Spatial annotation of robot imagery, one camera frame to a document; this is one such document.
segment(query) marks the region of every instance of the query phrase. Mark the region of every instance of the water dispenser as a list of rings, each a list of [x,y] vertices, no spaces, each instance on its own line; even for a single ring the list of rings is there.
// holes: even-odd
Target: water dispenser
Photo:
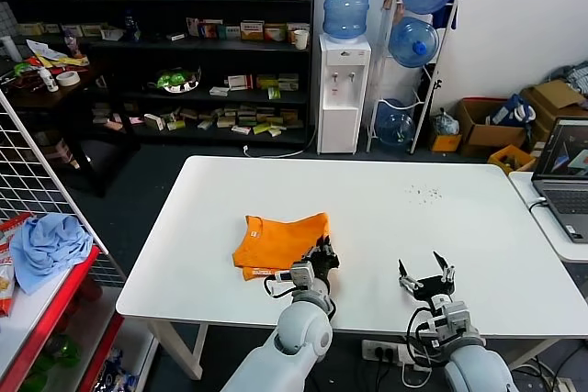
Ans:
[[[321,34],[318,153],[355,153],[368,83],[366,36],[347,42]]]

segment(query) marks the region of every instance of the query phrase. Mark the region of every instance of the blue cloth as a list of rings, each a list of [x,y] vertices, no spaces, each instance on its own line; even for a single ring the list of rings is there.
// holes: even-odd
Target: blue cloth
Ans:
[[[18,284],[27,294],[63,270],[85,261],[93,238],[71,215],[28,218],[10,241]]]

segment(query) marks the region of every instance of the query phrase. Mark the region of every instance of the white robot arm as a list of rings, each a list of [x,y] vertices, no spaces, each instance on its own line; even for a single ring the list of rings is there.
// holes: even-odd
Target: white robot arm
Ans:
[[[335,305],[329,298],[327,275],[338,266],[339,260],[326,238],[320,239],[289,272],[269,277],[294,283],[292,304],[284,309],[264,345],[245,357],[222,392],[301,392],[304,389],[307,375],[322,360],[333,339],[329,320],[335,313]],[[267,280],[266,290],[273,296]]]
[[[416,300],[427,302],[429,308],[424,309],[428,309],[433,316],[417,326],[416,340],[424,346],[420,332],[431,331],[435,337],[430,349],[446,360],[429,367],[445,367],[447,383],[453,392],[518,392],[502,357],[484,347],[486,341],[471,325],[466,304],[451,298],[455,290],[454,267],[447,265],[446,260],[436,252],[434,255],[443,274],[421,280],[410,277],[399,261],[401,286]],[[411,338],[410,333],[409,324],[407,342]],[[410,345],[407,344],[407,347],[413,356]]]

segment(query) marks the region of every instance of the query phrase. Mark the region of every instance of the folded orange shirt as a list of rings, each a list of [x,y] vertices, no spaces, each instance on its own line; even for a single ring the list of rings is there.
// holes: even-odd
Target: folded orange shirt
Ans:
[[[319,213],[296,222],[277,222],[246,216],[247,232],[232,255],[235,266],[243,268],[245,280],[265,277],[290,266],[329,235],[329,217]]]

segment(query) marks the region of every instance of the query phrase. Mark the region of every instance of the white table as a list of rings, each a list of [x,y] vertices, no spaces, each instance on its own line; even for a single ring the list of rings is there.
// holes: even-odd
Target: white table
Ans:
[[[273,327],[290,302],[233,267],[245,215],[292,221],[321,211],[341,262],[329,274],[334,330],[403,335],[422,304],[399,287],[398,259],[417,278],[439,274],[435,250],[456,266],[454,298],[482,335],[588,336],[588,305],[508,178],[485,164],[188,158],[117,310],[151,320],[200,378],[209,324]],[[201,324],[193,353],[170,321]]]
[[[531,172],[512,172],[508,175],[527,206],[540,198],[531,182],[532,176]],[[588,263],[588,244],[572,242],[548,207],[535,206],[531,215],[563,262]]]

